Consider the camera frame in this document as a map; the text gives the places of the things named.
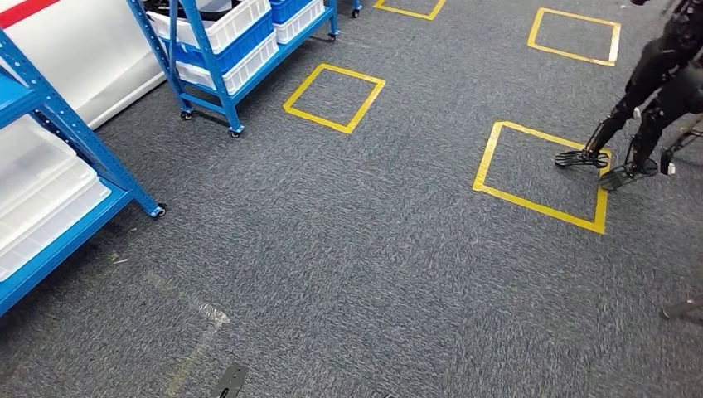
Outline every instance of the blue shelving unit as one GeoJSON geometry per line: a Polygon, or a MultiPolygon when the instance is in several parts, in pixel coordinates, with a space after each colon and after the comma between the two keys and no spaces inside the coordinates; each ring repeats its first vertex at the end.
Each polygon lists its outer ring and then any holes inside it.
{"type": "Polygon", "coordinates": [[[0,316],[53,271],[66,257],[131,201],[152,217],[163,216],[166,205],[156,203],[65,102],[39,70],[0,29],[0,58],[22,82],[0,67],[0,129],[30,114],[49,132],[64,139],[98,172],[111,193],[90,213],[64,232],[8,279],[0,282],[0,316]]]}
{"type": "Polygon", "coordinates": [[[181,117],[189,120],[192,117],[192,105],[196,104],[203,108],[213,110],[223,114],[230,123],[230,136],[238,138],[244,126],[241,124],[239,116],[237,116],[236,105],[258,85],[271,71],[278,66],[283,60],[290,55],[293,50],[298,48],[303,42],[308,39],[320,26],[325,22],[330,22],[329,36],[332,41],[336,40],[337,34],[337,0],[327,0],[325,11],[307,28],[302,30],[291,42],[285,45],[279,45],[279,51],[271,58],[261,70],[259,70],[249,81],[247,81],[236,93],[230,95],[225,87],[225,81],[222,78],[222,72],[218,67],[215,55],[212,52],[210,41],[207,39],[205,27],[203,26],[200,13],[198,12],[195,0],[171,0],[170,1],[170,37],[176,37],[176,20],[177,20],[177,4],[180,3],[183,11],[191,24],[193,32],[195,32],[197,43],[205,58],[206,69],[210,72],[213,83],[216,89],[203,85],[195,85],[193,83],[181,80],[176,69],[176,61],[174,56],[169,56],[175,53],[175,40],[168,42],[167,51],[163,49],[159,37],[149,23],[146,12],[144,11],[141,0],[127,0],[128,5],[132,9],[132,13],[139,22],[142,32],[147,38],[149,45],[152,47],[154,55],[156,55],[159,65],[163,69],[164,74],[168,79],[168,83],[176,93],[178,103],[181,107],[181,117]],[[215,95],[220,101],[219,104],[213,104],[210,101],[198,98],[195,95],[190,95],[183,89],[184,86],[190,85],[197,89],[215,95]]]}

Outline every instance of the blue plastic bin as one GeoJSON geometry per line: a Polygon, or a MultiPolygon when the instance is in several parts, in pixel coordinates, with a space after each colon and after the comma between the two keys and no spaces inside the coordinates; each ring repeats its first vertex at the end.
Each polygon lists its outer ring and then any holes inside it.
{"type": "Polygon", "coordinates": [[[311,0],[281,0],[280,2],[270,2],[271,12],[274,14],[274,23],[281,25],[293,15],[310,4],[311,0]]]}
{"type": "MultiPolygon", "coordinates": [[[[231,42],[223,52],[215,54],[217,67],[223,75],[235,67],[239,61],[244,59],[247,54],[254,50],[257,45],[274,31],[271,15],[271,11],[265,13],[254,25],[247,29],[246,32],[242,33],[241,36],[231,42]]],[[[163,40],[164,45],[168,48],[169,40],[163,37],[161,40],[163,40]]],[[[176,61],[207,69],[202,51],[190,44],[176,43],[176,61]]]]}

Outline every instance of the humanoid robot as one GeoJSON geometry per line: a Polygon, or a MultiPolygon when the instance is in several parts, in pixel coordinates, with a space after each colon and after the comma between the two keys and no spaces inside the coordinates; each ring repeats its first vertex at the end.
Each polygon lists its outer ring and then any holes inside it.
{"type": "MultiPolygon", "coordinates": [[[[648,0],[630,1],[641,6],[648,0]]],[[[649,156],[662,131],[685,114],[703,113],[703,64],[694,60],[701,48],[703,0],[682,0],[662,36],[644,47],[625,86],[625,96],[600,122],[583,149],[556,155],[555,164],[606,167],[608,155],[601,152],[605,144],[633,117],[638,106],[661,88],[642,112],[642,122],[630,141],[625,164],[605,173],[599,185],[613,191],[640,178],[657,175],[657,163],[649,156]]],[[[660,161],[663,174],[669,174],[670,161],[671,152],[666,151],[660,161]]]]}

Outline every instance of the yellow tape square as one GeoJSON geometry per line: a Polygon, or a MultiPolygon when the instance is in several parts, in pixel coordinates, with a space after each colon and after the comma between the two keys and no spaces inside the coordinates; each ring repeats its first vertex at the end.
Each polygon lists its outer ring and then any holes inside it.
{"type": "Polygon", "coordinates": [[[615,66],[615,60],[618,59],[618,47],[619,47],[619,42],[620,42],[620,28],[621,28],[621,26],[617,22],[605,21],[604,19],[585,17],[583,15],[572,14],[570,12],[563,12],[563,11],[558,11],[558,10],[551,10],[549,8],[542,7],[539,10],[537,10],[537,15],[535,16],[535,21],[532,23],[532,29],[530,30],[530,35],[527,38],[527,45],[532,48],[536,48],[537,50],[550,52],[552,54],[558,54],[560,56],[566,56],[566,57],[569,57],[569,58],[572,58],[575,60],[579,60],[579,61],[592,62],[594,64],[603,65],[603,66],[615,66]],[[540,30],[540,25],[542,23],[542,18],[544,17],[545,12],[548,12],[550,14],[561,15],[564,17],[576,18],[576,19],[580,19],[583,21],[601,23],[604,25],[608,25],[609,27],[612,27],[613,28],[613,36],[610,41],[610,53],[609,53],[608,59],[607,60],[596,60],[594,58],[588,58],[586,56],[580,56],[578,54],[574,54],[571,52],[557,50],[555,48],[536,44],[535,39],[537,38],[537,32],[540,30]]]}
{"type": "MultiPolygon", "coordinates": [[[[555,137],[553,135],[529,129],[527,127],[520,126],[519,124],[515,124],[512,122],[496,122],[493,125],[491,136],[490,138],[488,138],[488,144],[486,145],[486,150],[483,153],[483,159],[481,160],[481,164],[478,167],[476,179],[473,181],[473,190],[479,192],[486,192],[488,195],[493,195],[495,197],[501,198],[504,201],[509,201],[510,203],[514,203],[518,206],[526,207],[530,210],[540,212],[547,216],[554,217],[558,220],[566,221],[570,224],[580,226],[581,228],[585,228],[593,232],[598,232],[599,234],[605,233],[605,213],[608,207],[608,192],[606,192],[603,188],[598,188],[598,193],[596,195],[594,219],[584,220],[582,218],[572,216],[571,214],[564,213],[563,211],[558,211],[556,209],[552,209],[551,207],[543,206],[532,201],[522,199],[521,197],[516,197],[515,195],[512,195],[510,193],[500,191],[496,188],[487,187],[485,185],[486,176],[488,175],[488,168],[491,166],[491,159],[493,158],[493,153],[495,152],[496,145],[498,143],[498,137],[500,137],[501,130],[503,127],[508,127],[509,129],[514,129],[525,134],[533,135],[535,137],[545,139],[552,143],[558,143],[560,145],[564,145],[572,149],[578,150],[584,147],[584,145],[581,143],[575,143],[567,139],[555,137]]],[[[608,157],[610,157],[609,150],[604,149],[603,152],[607,153],[608,157]]],[[[600,169],[600,175],[604,175],[606,172],[608,172],[608,170],[610,170],[610,163],[608,163],[607,167],[600,169]]]]}
{"type": "Polygon", "coordinates": [[[445,0],[438,0],[437,4],[435,4],[434,8],[432,9],[432,12],[430,12],[427,15],[419,14],[417,12],[412,12],[412,11],[401,10],[401,9],[395,8],[395,7],[386,6],[386,5],[384,5],[385,0],[378,0],[376,2],[376,4],[374,4],[374,8],[378,8],[378,9],[384,10],[384,11],[397,12],[399,14],[407,15],[410,17],[422,18],[422,19],[426,19],[428,21],[432,21],[432,20],[434,20],[435,17],[437,17],[437,14],[439,14],[439,10],[442,9],[442,6],[444,5],[444,1],[445,0]]]}
{"type": "Polygon", "coordinates": [[[364,117],[366,112],[369,110],[371,107],[371,104],[376,100],[376,97],[378,94],[381,92],[381,89],[383,89],[383,86],[385,85],[385,80],[382,79],[377,79],[376,77],[371,77],[367,75],[363,75],[361,73],[355,72],[353,70],[347,70],[343,69],[337,66],[332,66],[329,64],[320,64],[315,70],[313,70],[313,73],[308,76],[307,79],[298,87],[297,90],[293,93],[293,95],[288,98],[288,100],[284,104],[284,109],[286,112],[290,114],[294,114],[300,118],[306,119],[306,120],[311,120],[315,123],[319,123],[323,126],[330,127],[332,129],[335,129],[337,131],[341,131],[346,134],[351,134],[352,131],[356,128],[356,125],[359,124],[361,121],[361,118],[364,117]],[[374,83],[375,86],[369,96],[366,98],[364,103],[361,105],[359,110],[354,114],[354,116],[351,118],[351,121],[344,125],[344,124],[339,124],[336,122],[332,122],[331,120],[323,119],[319,116],[315,116],[314,114],[309,114],[308,112],[304,112],[300,109],[295,109],[293,107],[293,104],[295,104],[295,101],[300,98],[301,95],[305,92],[305,90],[308,89],[308,87],[317,79],[317,77],[322,73],[323,70],[331,70],[333,72],[341,73],[343,75],[348,75],[351,77],[356,77],[357,79],[362,79],[366,81],[370,81],[371,83],[374,83]]]}

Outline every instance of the white plastic bin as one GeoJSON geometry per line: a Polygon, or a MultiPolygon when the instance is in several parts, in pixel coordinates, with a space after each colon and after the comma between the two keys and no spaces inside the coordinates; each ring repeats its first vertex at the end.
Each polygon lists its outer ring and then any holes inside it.
{"type": "MultiPolygon", "coordinates": [[[[201,7],[201,11],[216,12],[231,8],[231,6],[231,0],[214,0],[201,7]]],[[[212,46],[212,52],[215,54],[222,52],[270,9],[271,3],[269,3],[269,0],[243,0],[239,5],[232,8],[232,11],[228,12],[227,15],[220,18],[219,21],[203,21],[207,38],[212,46]]],[[[155,12],[147,12],[147,14],[152,18],[152,25],[157,34],[165,39],[170,39],[169,17],[155,12]]],[[[178,41],[200,48],[197,44],[196,35],[193,33],[191,24],[188,23],[187,19],[179,18],[176,28],[178,41]]]]}
{"type": "MultiPolygon", "coordinates": [[[[278,52],[279,46],[276,44],[276,32],[266,37],[252,52],[250,52],[234,68],[230,69],[223,77],[227,92],[230,95],[236,93],[249,79],[251,79],[262,66],[266,64],[278,52]]],[[[215,89],[210,72],[190,64],[176,62],[176,68],[181,79],[190,81],[198,85],[204,85],[215,89]]]]}
{"type": "Polygon", "coordinates": [[[29,116],[0,129],[0,215],[73,158],[73,149],[29,116]]]}
{"type": "Polygon", "coordinates": [[[318,19],[323,12],[325,12],[324,0],[312,0],[310,4],[305,6],[283,25],[274,24],[278,43],[288,44],[288,42],[293,40],[303,29],[313,23],[314,20],[318,19]]]}
{"type": "Polygon", "coordinates": [[[0,248],[0,282],[17,272],[27,261],[38,255],[98,206],[109,194],[110,190],[100,183],[97,177],[92,177],[59,207],[45,215],[10,245],[0,248]]]}
{"type": "Polygon", "coordinates": [[[96,178],[93,168],[73,157],[60,172],[41,180],[14,206],[0,210],[0,250],[55,212],[96,178]]]}

